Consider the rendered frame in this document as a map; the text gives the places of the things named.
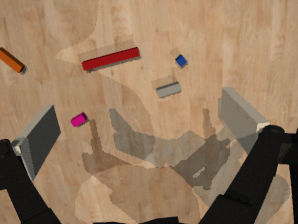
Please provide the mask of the small blue block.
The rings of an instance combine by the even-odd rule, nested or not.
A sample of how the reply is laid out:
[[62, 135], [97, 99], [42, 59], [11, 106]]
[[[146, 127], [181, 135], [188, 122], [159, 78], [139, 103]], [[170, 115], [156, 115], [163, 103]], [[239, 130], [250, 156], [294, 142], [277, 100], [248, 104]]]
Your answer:
[[182, 54], [180, 54], [176, 59], [177, 63], [182, 67], [185, 63], [187, 63], [187, 60], [183, 57]]

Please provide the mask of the red rod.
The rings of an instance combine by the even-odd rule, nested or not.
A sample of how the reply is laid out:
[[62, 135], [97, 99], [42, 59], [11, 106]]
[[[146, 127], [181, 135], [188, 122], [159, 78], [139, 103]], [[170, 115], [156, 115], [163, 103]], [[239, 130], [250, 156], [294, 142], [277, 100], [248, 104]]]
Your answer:
[[100, 67], [103, 65], [115, 63], [118, 61], [134, 58], [140, 56], [138, 47], [130, 48], [127, 50], [111, 53], [108, 55], [100, 56], [82, 62], [84, 71], [92, 68]]

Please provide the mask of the grey rectangular bar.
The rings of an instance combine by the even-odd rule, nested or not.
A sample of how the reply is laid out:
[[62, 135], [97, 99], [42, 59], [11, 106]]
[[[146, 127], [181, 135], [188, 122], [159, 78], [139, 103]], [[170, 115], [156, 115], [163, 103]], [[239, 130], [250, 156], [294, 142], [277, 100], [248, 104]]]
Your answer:
[[156, 88], [156, 91], [157, 91], [158, 97], [160, 98], [160, 97], [172, 94], [172, 93], [179, 92], [179, 91], [181, 91], [181, 88], [180, 88], [179, 82], [177, 81], [177, 82], [174, 82], [171, 84], [167, 84], [167, 85], [158, 87], [158, 88]]

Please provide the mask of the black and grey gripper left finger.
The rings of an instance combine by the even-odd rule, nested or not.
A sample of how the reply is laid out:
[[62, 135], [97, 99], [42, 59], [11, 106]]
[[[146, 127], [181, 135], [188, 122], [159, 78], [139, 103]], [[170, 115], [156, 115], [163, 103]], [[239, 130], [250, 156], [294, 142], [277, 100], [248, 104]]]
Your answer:
[[51, 104], [12, 143], [0, 140], [0, 190], [7, 190], [21, 224], [61, 224], [32, 183], [60, 134]]

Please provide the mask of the small magenta block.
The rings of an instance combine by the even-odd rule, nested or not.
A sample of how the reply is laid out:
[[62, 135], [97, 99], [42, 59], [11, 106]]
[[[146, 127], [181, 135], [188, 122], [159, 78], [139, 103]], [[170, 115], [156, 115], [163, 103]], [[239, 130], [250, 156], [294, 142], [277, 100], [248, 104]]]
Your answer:
[[85, 122], [87, 120], [87, 118], [88, 117], [85, 115], [85, 113], [82, 112], [79, 115], [77, 115], [76, 117], [72, 118], [72, 120], [70, 122], [74, 127], [76, 127], [76, 126], [80, 125], [81, 123]]

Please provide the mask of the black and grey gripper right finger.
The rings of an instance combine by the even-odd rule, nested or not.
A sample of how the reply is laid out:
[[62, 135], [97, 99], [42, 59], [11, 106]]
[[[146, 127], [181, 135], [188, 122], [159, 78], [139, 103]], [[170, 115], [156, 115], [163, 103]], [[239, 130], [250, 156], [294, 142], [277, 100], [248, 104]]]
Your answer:
[[282, 127], [269, 125], [232, 87], [222, 87], [221, 118], [248, 156], [198, 224], [254, 224], [278, 164], [289, 165], [294, 224], [298, 224], [298, 128], [296, 133], [285, 133]]

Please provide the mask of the orange rod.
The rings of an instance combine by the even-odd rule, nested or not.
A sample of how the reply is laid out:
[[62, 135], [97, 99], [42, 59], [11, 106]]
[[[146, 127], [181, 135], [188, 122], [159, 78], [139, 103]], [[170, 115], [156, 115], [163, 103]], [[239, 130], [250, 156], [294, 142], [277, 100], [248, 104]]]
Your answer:
[[20, 62], [17, 58], [15, 58], [12, 54], [10, 54], [7, 50], [3, 47], [0, 47], [0, 59], [5, 62], [8, 66], [14, 69], [17, 73], [22, 72], [24, 65]]

